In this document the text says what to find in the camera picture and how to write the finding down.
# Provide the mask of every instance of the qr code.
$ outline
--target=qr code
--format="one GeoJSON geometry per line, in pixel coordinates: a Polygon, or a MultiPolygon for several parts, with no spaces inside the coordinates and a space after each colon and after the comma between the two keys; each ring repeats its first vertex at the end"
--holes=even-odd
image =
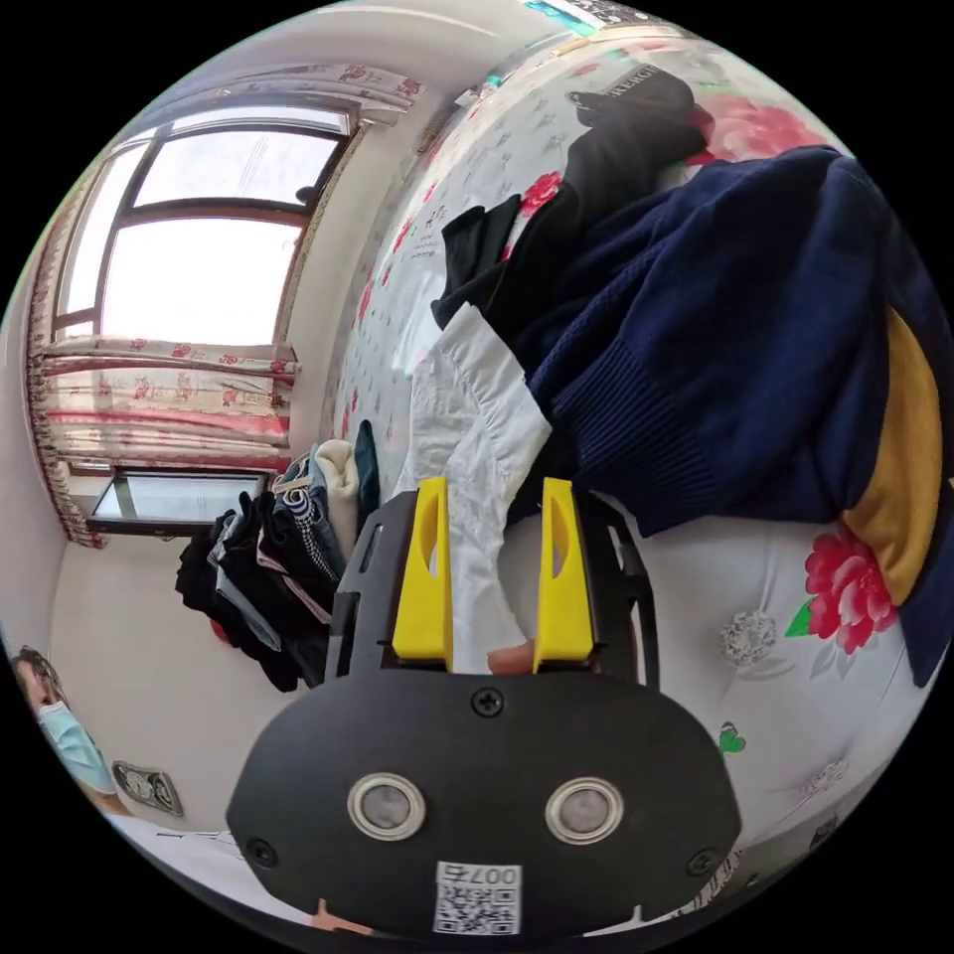
{"type": "Polygon", "coordinates": [[[437,865],[437,934],[519,934],[519,865],[437,865]]]}

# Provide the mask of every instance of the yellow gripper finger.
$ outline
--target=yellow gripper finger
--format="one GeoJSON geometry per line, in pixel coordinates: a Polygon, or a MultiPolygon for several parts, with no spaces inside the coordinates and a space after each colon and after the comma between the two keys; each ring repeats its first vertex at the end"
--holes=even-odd
{"type": "Polygon", "coordinates": [[[589,593],[572,484],[548,477],[544,481],[534,672],[550,664],[585,663],[592,651],[589,593]]]}
{"type": "Polygon", "coordinates": [[[417,491],[392,648],[404,662],[442,664],[451,672],[453,627],[447,478],[434,477],[417,491]]]}

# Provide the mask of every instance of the blue face mask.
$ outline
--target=blue face mask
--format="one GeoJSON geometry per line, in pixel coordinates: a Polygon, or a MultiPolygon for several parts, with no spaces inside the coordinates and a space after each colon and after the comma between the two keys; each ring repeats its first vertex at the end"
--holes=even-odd
{"type": "Polygon", "coordinates": [[[96,743],[67,709],[67,704],[43,706],[39,718],[70,775],[100,795],[115,795],[116,787],[96,743]]]}

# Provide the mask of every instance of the knit sweater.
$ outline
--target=knit sweater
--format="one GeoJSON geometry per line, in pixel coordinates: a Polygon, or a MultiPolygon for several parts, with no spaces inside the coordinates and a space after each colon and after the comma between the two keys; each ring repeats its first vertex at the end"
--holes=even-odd
{"type": "Polygon", "coordinates": [[[954,339],[858,162],[713,163],[591,230],[551,301],[531,391],[573,479],[644,535],[843,521],[925,685],[954,635],[954,339]]]}

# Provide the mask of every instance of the white wall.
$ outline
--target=white wall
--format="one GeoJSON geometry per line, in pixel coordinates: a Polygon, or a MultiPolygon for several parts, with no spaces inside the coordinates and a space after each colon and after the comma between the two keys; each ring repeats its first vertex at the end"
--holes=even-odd
{"type": "Polygon", "coordinates": [[[426,92],[396,125],[368,129],[342,170],[306,250],[287,338],[302,366],[291,405],[293,456],[328,436],[317,428],[352,276],[395,174],[440,104],[436,93],[426,92]]]}
{"type": "Polygon", "coordinates": [[[525,44],[561,32],[514,0],[354,0],[302,14],[226,50],[153,106],[215,77],[297,63],[363,63],[457,93],[525,44]]]}
{"type": "Polygon", "coordinates": [[[113,537],[105,550],[69,544],[53,613],[51,662],[77,718],[107,761],[170,774],[180,822],[219,829],[258,733],[295,694],[221,642],[175,591],[186,541],[113,537]]]}
{"type": "Polygon", "coordinates": [[[46,653],[67,539],[47,495],[27,425],[24,348],[37,257],[28,262],[0,329],[0,622],[14,652],[46,653]]]}

